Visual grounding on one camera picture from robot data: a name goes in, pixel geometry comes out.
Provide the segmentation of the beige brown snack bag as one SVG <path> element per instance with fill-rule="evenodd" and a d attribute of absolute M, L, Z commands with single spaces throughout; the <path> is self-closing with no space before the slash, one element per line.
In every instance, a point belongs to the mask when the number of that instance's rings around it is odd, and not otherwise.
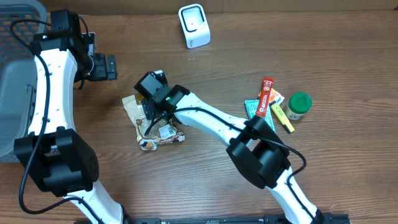
<path fill-rule="evenodd" d="M 164 119 L 155 124 L 149 134 L 145 135 L 144 133 L 152 120 L 146 118 L 142 103 L 138 103 L 134 95 L 123 98 L 122 103 L 136 129 L 136 140 L 143 151 L 156 151 L 159 146 L 185 140 L 184 133 L 177 129 L 173 123 Z"/>

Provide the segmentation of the red white stick packet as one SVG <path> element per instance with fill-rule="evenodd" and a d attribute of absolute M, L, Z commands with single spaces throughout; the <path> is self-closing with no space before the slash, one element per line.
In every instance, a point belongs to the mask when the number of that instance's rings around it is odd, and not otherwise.
<path fill-rule="evenodd" d="M 269 102 L 269 96 L 271 93 L 272 86 L 274 84 L 274 79 L 270 77 L 265 77 L 262 81 L 261 95 L 259 99 L 259 104 L 256 110 L 256 116 L 265 117 Z"/>

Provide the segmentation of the small orange white box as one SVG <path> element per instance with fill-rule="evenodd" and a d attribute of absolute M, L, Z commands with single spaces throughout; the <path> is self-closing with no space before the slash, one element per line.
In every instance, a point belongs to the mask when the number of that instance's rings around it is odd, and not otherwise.
<path fill-rule="evenodd" d="M 270 95 L 269 95 L 269 104 L 272 102 L 276 102 L 279 105 L 282 105 L 285 100 L 285 97 L 280 94 L 277 90 L 271 88 Z"/>

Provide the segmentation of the green lid round jar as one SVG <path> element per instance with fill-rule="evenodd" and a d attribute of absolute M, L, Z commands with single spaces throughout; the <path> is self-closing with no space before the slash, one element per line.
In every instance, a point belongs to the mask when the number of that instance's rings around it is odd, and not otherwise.
<path fill-rule="evenodd" d="M 305 92 L 296 92 L 288 100 L 286 116 L 291 120 L 298 120 L 312 107 L 312 99 Z"/>

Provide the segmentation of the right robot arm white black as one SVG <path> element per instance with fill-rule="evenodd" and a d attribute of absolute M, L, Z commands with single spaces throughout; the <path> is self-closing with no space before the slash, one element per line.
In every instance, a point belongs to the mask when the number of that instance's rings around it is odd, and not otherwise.
<path fill-rule="evenodd" d="M 239 118 L 199 99 L 181 85 L 169 87 L 161 70 L 147 72 L 134 86 L 146 101 L 152 125 L 174 119 L 209 134 L 226 146 L 239 173 L 259 189 L 268 189 L 289 223 L 323 223 L 325 216 L 306 198 L 288 156 L 303 155 L 285 145 L 262 117 Z"/>

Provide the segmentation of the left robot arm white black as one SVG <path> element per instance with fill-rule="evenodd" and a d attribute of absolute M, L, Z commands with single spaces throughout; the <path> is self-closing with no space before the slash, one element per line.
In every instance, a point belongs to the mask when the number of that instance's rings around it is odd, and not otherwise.
<path fill-rule="evenodd" d="M 93 50 L 94 33 L 67 9 L 53 11 L 27 46 L 37 68 L 34 114 L 27 136 L 14 141 L 24 178 L 60 203 L 75 204 L 92 223 L 128 223 L 129 216 L 99 180 L 98 158 L 73 119 L 76 82 L 117 78 L 113 56 Z"/>

